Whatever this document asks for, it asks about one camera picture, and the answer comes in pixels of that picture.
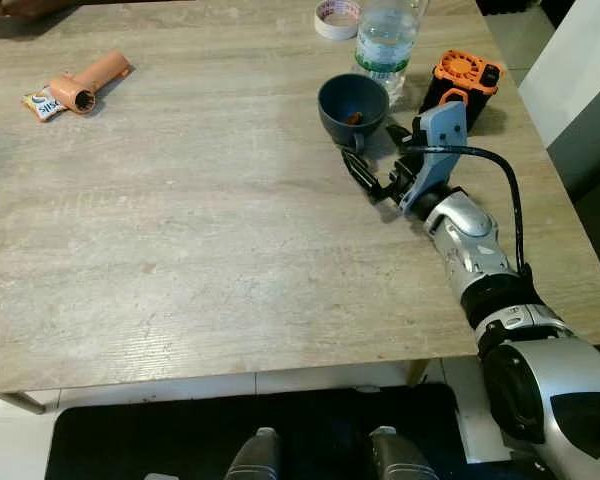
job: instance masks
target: water bottle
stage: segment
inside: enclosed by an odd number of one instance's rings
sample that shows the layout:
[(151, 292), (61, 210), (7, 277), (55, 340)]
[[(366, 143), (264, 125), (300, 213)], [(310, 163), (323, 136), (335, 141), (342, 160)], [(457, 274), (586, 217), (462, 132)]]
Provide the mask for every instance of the water bottle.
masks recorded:
[(400, 97), (405, 67), (428, 0), (367, 0), (358, 27), (353, 71), (385, 87), (391, 104)]

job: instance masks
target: orange cylinder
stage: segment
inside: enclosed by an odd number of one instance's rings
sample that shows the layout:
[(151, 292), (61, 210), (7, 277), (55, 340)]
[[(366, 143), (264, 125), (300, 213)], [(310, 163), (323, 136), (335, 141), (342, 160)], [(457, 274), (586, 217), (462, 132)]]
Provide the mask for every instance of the orange cylinder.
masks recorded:
[(53, 96), (76, 113), (88, 113), (96, 104), (95, 92), (119, 75), (129, 73), (131, 64), (113, 51), (75, 77), (55, 77), (49, 86)]

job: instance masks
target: tile floor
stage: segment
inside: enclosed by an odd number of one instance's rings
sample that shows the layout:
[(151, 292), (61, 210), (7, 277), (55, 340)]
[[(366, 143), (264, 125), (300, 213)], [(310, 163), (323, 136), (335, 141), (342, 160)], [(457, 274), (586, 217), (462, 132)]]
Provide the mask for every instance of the tile floor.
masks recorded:
[[(539, 8), (524, 13), (486, 17), (502, 50), (510, 74), (520, 84), (553, 33)], [(400, 385), (405, 365), (383, 363), (334, 368), (208, 377), (132, 385), (30, 392), (47, 405), (44, 415), (33, 415), (0, 401), (0, 480), (44, 478), (54, 422), (70, 407), (266, 394), (298, 389)], [(425, 372), (427, 381), (448, 383), (456, 392), (458, 420), (467, 459), (508, 458), (497, 426), (488, 414), (484, 388), (475, 359), (435, 360)]]

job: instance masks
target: table leg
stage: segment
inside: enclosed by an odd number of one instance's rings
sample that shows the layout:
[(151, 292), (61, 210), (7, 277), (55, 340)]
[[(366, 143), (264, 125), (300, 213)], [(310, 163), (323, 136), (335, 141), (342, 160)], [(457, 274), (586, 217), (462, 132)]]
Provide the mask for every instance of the table leg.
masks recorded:
[(407, 377), (407, 386), (415, 387), (420, 383), (420, 379), (424, 374), (424, 371), (427, 369), (429, 365), (429, 359), (421, 359), (421, 360), (409, 360), (405, 364), (405, 374)]
[(0, 400), (36, 415), (40, 415), (45, 411), (44, 405), (38, 403), (24, 392), (0, 393)]

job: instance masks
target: robotic arm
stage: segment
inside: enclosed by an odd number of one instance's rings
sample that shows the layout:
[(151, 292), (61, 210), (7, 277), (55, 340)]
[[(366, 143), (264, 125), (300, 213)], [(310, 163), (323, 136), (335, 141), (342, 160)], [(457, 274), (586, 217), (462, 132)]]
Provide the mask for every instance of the robotic arm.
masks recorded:
[[(343, 150), (343, 160), (372, 200), (392, 198), (404, 215), (424, 222), (474, 330), (494, 419), (512, 437), (533, 444), (559, 478), (600, 480), (600, 353), (533, 287), (513, 170), (491, 152), (466, 147), (461, 102), (422, 113), (413, 133), (398, 125), (388, 131), (402, 154), (388, 186), (352, 152)], [(517, 271), (498, 245), (495, 219), (462, 189), (448, 186), (461, 153), (487, 156), (505, 168), (516, 214)]]

